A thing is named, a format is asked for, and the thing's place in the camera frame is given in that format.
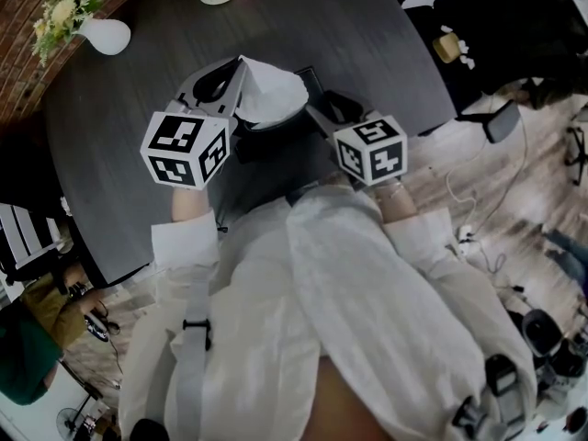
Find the white paper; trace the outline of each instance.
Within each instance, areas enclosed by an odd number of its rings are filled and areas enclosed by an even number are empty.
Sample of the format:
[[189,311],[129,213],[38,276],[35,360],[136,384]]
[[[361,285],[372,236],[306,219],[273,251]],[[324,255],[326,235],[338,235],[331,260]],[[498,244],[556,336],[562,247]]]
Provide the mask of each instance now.
[[242,60],[249,70],[243,81],[241,105],[235,110],[239,118],[272,125],[306,105],[309,93],[298,75],[243,56]]

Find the green shirt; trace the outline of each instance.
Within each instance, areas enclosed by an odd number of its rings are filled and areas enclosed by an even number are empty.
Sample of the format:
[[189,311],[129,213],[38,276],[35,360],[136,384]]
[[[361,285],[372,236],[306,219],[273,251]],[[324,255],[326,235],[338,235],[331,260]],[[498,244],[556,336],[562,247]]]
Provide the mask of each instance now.
[[47,388],[43,379],[62,350],[16,300],[0,310],[0,392],[18,405],[30,405]]

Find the white vase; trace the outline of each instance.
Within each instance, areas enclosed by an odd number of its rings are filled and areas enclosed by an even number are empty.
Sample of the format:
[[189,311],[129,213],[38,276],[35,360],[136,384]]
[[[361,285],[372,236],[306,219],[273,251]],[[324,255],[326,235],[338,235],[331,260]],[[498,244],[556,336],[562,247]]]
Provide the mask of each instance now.
[[98,52],[115,55],[129,45],[130,28],[117,19],[88,18],[77,30]]

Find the strap buckle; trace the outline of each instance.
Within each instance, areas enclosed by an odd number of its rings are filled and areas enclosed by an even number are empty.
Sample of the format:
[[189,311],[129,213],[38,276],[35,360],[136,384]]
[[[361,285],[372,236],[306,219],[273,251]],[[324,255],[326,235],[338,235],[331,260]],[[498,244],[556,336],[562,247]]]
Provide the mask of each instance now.
[[188,322],[187,320],[184,320],[182,322],[182,330],[185,330],[186,328],[193,328],[193,327],[206,328],[205,348],[207,351],[209,351],[212,348],[212,340],[210,340],[210,332],[212,332],[212,325],[210,325],[210,320],[206,319],[206,320],[202,320],[200,322]]

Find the blue jeans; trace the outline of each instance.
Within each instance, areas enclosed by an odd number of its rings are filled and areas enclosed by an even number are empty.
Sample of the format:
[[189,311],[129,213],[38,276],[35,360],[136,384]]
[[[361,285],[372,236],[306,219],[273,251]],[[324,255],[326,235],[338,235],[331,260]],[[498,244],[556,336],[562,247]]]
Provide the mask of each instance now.
[[588,247],[555,229],[546,233],[545,237],[564,250],[561,253],[548,250],[546,257],[555,261],[566,275],[577,281],[588,299]]

